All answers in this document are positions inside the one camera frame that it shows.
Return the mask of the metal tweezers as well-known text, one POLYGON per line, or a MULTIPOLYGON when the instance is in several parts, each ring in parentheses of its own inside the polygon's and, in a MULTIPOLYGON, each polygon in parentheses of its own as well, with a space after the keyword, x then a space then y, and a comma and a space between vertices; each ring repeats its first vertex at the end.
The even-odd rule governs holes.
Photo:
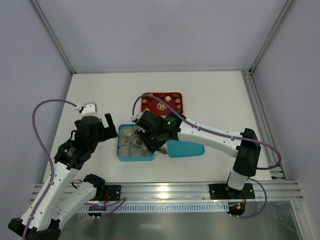
POLYGON ((164 140, 156 140, 155 138, 143 138, 137 137, 136 140, 134 140, 134 143, 136 141, 143 142, 142 145, 138 145, 139 147, 142 147, 144 150, 146 150, 149 154, 154 154, 155 152, 160 152, 163 155, 166 155, 168 153, 166 147, 164 146, 166 141, 164 140))

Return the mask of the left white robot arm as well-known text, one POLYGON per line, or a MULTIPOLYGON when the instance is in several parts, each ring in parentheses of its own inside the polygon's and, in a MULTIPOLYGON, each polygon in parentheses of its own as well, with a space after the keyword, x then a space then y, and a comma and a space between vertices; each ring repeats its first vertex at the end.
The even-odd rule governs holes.
POLYGON ((50 174, 28 210, 13 218, 8 228, 23 240, 56 240, 66 222, 80 207, 100 199, 106 191, 103 178, 88 174, 70 197, 59 202, 69 183, 88 161, 99 143, 117 138, 111 114, 105 115, 107 127, 100 118, 87 115, 75 121, 76 129, 58 147, 50 174))

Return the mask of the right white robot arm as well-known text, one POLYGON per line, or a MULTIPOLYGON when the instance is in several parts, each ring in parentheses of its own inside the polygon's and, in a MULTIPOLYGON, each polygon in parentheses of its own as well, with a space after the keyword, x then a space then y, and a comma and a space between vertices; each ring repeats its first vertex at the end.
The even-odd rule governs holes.
POLYGON ((225 191, 233 199, 243 195, 246 181, 256 175, 261 145, 252 129, 229 132, 197 124, 174 112, 162 117, 143 111, 133 115, 131 120, 140 127, 138 138, 151 154, 159 152, 168 141, 183 141, 204 145, 233 157, 235 161, 225 184, 225 191))

